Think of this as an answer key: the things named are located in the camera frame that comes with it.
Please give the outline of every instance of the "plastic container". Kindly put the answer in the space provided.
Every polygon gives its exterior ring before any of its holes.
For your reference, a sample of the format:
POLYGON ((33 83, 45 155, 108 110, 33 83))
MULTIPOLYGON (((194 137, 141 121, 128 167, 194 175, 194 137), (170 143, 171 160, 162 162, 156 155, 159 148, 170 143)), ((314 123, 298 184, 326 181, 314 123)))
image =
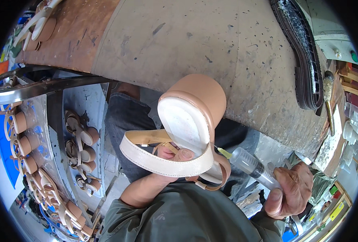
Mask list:
POLYGON ((344 114, 350 119, 350 124, 358 134, 358 107, 346 102, 344 104, 344 114))
POLYGON ((230 162, 269 190, 276 187, 281 188, 274 174, 243 148, 238 147, 234 150, 230 162))
POLYGON ((351 144, 355 144, 356 141, 358 141, 358 134, 354 130, 354 128, 351 126, 350 121, 347 121, 344 124, 343 128, 343 138, 348 140, 351 144))

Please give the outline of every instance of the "stitching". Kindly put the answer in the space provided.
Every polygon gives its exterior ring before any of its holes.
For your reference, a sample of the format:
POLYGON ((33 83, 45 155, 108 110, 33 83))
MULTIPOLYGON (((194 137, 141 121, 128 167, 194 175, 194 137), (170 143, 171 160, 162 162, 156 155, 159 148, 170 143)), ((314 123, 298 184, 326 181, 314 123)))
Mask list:
MULTIPOLYGON (((143 152, 143 153, 146 154, 146 155, 151 154, 151 153, 149 153, 149 152, 147 152, 147 151, 145 151, 145 150, 143 150, 143 149, 140 149, 137 145, 133 144, 133 143, 128 139, 128 137, 126 137, 126 136, 124 136, 124 137, 126 138, 125 140, 126 140, 131 146, 136 147, 136 149, 137 149, 138 151, 141 151, 141 152, 143 152)), ((203 157, 204 155, 205 155, 205 153, 201 154, 201 156, 197 157, 197 158, 194 159, 194 160, 187 161, 187 162, 180 162, 180 163, 192 163, 192 162, 194 162, 195 160, 197 160, 197 159, 203 157)), ((170 160, 166 160, 166 159, 160 158, 160 157, 158 157, 158 156, 157 156, 156 158, 157 158, 158 160, 167 161, 167 162, 170 162, 170 163, 173 163, 173 164, 178 163, 178 162, 173 162, 173 161, 170 161, 170 160)))
MULTIPOLYGON (((145 166, 139 164, 138 162, 135 162, 135 161, 134 161, 133 159, 131 159, 127 154, 124 153, 124 151, 123 151, 123 149, 122 149, 121 146, 120 146, 120 150, 121 150, 122 154, 123 154, 128 160, 130 160, 130 161, 133 162, 134 164, 138 165, 139 167, 142 167, 142 168, 144 168, 144 169, 146 169, 146 170, 148 170, 148 171, 150 171, 150 172, 153 172, 153 173, 158 173, 158 174, 161 174, 161 175, 171 176, 170 174, 166 174, 166 173, 162 173, 162 172, 155 171, 155 170, 153 170, 153 169, 151 169, 151 168, 148 168, 148 167, 145 167, 145 166)), ((212 164, 209 168, 207 168, 207 170, 205 170, 204 172, 207 172, 208 170, 210 170, 212 166, 213 166, 213 164, 212 164)), ((201 172, 201 173, 192 173, 192 174, 189 174, 189 175, 177 175, 177 176, 180 176, 180 177, 192 177, 192 176, 195 176, 195 175, 200 175, 200 174, 202 174, 202 173, 204 173, 204 172, 201 172)))

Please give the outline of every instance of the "white insole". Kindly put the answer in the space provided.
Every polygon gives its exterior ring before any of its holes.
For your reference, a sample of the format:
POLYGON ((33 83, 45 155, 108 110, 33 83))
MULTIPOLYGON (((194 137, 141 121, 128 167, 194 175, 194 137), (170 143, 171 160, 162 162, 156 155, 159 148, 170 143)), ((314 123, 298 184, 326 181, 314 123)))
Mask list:
POLYGON ((188 101, 168 97, 157 105, 162 125, 169 137, 179 148, 187 148, 200 156, 210 142, 210 134, 205 117, 188 101))

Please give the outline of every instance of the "wooden workbench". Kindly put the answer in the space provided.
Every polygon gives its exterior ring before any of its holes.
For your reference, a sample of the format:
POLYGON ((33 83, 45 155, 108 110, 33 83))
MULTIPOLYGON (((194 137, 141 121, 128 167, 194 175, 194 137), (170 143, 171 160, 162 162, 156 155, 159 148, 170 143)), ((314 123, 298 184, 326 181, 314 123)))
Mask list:
POLYGON ((17 61, 163 92, 185 75, 206 74, 225 90, 227 118, 316 157, 325 108, 320 117, 299 108, 294 52, 268 0, 64 0, 53 15, 51 38, 17 61))

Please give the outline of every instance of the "yellow label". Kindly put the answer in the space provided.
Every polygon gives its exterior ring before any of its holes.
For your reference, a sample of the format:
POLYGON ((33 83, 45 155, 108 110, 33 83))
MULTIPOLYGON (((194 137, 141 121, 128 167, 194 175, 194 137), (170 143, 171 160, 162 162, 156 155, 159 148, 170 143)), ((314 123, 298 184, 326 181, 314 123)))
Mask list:
POLYGON ((332 221, 335 220, 336 216, 338 216, 338 214, 341 212, 341 210, 344 208, 344 204, 343 202, 341 202, 341 204, 339 204, 339 206, 335 209, 335 211, 331 214, 330 219, 332 221))

